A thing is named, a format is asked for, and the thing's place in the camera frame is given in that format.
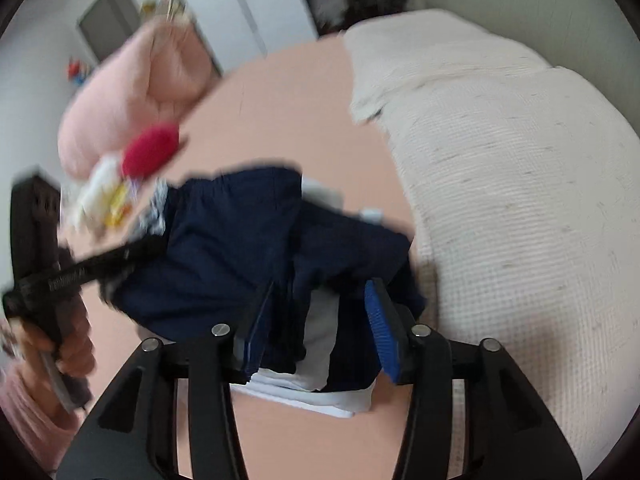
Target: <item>colorful toy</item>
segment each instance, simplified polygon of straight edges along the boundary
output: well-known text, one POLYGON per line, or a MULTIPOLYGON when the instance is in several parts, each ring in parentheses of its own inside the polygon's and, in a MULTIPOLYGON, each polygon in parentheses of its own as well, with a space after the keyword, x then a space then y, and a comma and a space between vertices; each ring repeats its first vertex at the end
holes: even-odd
POLYGON ((91 172, 89 181, 65 213, 65 219, 73 229, 88 229, 96 236, 104 233, 104 220, 111 211, 111 201, 122 183, 120 163, 120 154, 110 153, 103 156, 91 172))
POLYGON ((66 77, 69 81, 80 87, 91 75, 92 67, 79 59, 69 59, 69 65, 66 68, 66 77))
POLYGON ((127 216, 133 211, 133 206, 138 198, 138 183, 132 180, 125 180, 118 186, 111 203, 109 212, 104 219, 104 225, 107 228, 118 228, 127 219, 127 216))

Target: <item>metal screw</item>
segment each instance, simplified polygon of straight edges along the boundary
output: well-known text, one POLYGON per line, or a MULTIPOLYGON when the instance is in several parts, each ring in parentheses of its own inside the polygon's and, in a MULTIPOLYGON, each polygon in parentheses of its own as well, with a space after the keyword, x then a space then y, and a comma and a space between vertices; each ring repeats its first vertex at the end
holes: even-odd
POLYGON ((482 346, 484 346, 484 348, 489 352, 497 352, 500 348, 502 348, 502 345, 500 345, 499 342, 491 337, 489 339, 485 339, 482 342, 482 346))
POLYGON ((218 323, 211 329, 211 333, 216 337, 227 335, 229 332, 231 332, 231 329, 229 328, 229 325, 225 323, 218 323))
POLYGON ((145 339, 142 342, 142 351, 143 352, 153 352, 157 350, 160 346, 160 342, 155 337, 150 337, 149 339, 145 339))
POLYGON ((418 324, 411 327, 411 332, 418 337, 427 337, 431 335, 431 328, 426 325, 418 324))

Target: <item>red pom-pom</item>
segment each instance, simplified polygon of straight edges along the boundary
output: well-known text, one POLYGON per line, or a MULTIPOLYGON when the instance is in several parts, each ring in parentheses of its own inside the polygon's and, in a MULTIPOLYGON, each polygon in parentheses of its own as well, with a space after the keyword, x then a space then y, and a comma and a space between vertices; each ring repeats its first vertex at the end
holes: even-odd
POLYGON ((127 146, 122 157, 122 175, 145 179, 164 166, 180 144, 178 124, 156 124, 127 146))

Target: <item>navy blue clothing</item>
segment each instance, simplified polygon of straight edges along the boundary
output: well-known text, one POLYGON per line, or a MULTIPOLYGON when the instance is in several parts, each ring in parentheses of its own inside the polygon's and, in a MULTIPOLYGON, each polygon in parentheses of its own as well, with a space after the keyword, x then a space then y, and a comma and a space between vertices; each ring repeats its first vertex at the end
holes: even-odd
POLYGON ((167 339, 237 324, 259 287, 273 281, 277 301, 262 366, 294 373, 311 291, 340 294, 338 332, 324 391, 367 388, 380 362, 364 309, 364 283, 388 284, 392 299, 419 316, 403 234, 302 199, 302 176, 263 167, 191 179, 169 188, 164 204, 166 255, 141 266, 113 304, 167 339))

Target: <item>blue gripper pad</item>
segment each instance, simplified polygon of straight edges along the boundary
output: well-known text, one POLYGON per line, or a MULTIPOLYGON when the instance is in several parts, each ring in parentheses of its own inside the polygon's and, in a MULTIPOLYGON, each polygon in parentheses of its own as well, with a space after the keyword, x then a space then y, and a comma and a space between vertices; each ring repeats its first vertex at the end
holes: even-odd
POLYGON ((382 369, 398 384, 408 366, 409 341, 398 310, 379 278, 366 283, 364 305, 382 369))
POLYGON ((261 288, 234 338, 234 357, 247 380, 258 371, 271 332, 275 286, 261 288))

